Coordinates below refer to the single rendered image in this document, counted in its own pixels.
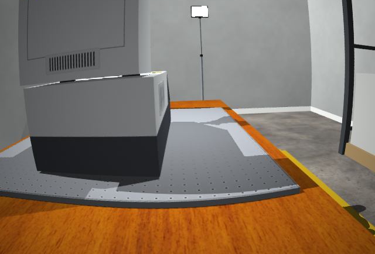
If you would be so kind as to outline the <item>grey flat base plate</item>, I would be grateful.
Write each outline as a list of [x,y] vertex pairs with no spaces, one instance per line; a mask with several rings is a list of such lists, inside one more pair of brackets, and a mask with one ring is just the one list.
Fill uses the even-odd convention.
[[0,196],[123,208],[235,204],[300,186],[222,108],[171,109],[160,177],[37,171],[30,137],[0,152]]

